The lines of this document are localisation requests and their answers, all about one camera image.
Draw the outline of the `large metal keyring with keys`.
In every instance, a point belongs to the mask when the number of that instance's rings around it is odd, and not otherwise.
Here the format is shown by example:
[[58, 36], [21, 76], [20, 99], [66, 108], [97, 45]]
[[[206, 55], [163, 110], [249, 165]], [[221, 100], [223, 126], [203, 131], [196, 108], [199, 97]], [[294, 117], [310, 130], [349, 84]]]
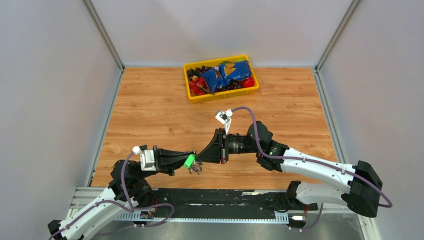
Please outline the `large metal keyring with keys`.
[[189, 171], [189, 173], [190, 174], [193, 174], [193, 173], [195, 173], [195, 174], [198, 174], [198, 175], [200, 175], [200, 173], [202, 172], [202, 166], [203, 166], [203, 163], [202, 162], [197, 162], [197, 161], [195, 161], [191, 166], [190, 166], [190, 168], [188, 169], [188, 171]]

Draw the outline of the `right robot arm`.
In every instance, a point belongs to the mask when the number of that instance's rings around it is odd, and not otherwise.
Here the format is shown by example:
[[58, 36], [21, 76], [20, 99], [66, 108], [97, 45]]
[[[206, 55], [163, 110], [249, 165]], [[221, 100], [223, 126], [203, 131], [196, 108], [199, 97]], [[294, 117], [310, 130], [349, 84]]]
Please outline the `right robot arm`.
[[286, 204], [298, 209], [303, 204], [328, 203], [347, 206], [356, 214], [375, 218], [380, 207], [382, 180], [366, 161], [338, 163], [304, 154], [272, 139], [273, 133], [256, 121], [246, 135], [215, 130], [210, 143], [195, 156], [196, 162], [225, 164], [230, 154], [254, 153], [257, 163], [268, 171], [304, 175], [320, 184], [292, 181]]

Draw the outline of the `green tagged key bunch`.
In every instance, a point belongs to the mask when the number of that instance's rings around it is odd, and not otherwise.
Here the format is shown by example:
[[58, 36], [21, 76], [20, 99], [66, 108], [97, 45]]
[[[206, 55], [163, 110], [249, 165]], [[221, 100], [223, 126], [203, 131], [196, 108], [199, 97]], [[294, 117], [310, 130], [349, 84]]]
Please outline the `green tagged key bunch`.
[[194, 154], [190, 154], [184, 161], [183, 167], [185, 169], [190, 169], [192, 165], [195, 163], [195, 159], [196, 159], [196, 156]]

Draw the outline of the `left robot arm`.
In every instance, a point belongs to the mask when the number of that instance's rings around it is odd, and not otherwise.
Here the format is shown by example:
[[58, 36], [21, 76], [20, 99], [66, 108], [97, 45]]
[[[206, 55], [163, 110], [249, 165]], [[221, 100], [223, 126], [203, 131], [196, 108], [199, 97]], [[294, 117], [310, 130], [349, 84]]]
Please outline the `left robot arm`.
[[75, 215], [65, 220], [53, 220], [47, 225], [49, 239], [90, 240], [123, 213], [144, 211], [147, 216], [152, 216], [162, 207], [173, 212], [172, 204], [158, 202], [147, 177], [159, 173], [174, 176], [177, 169], [189, 169], [194, 162], [194, 151], [134, 146], [126, 159], [115, 163], [112, 181], [97, 197]]

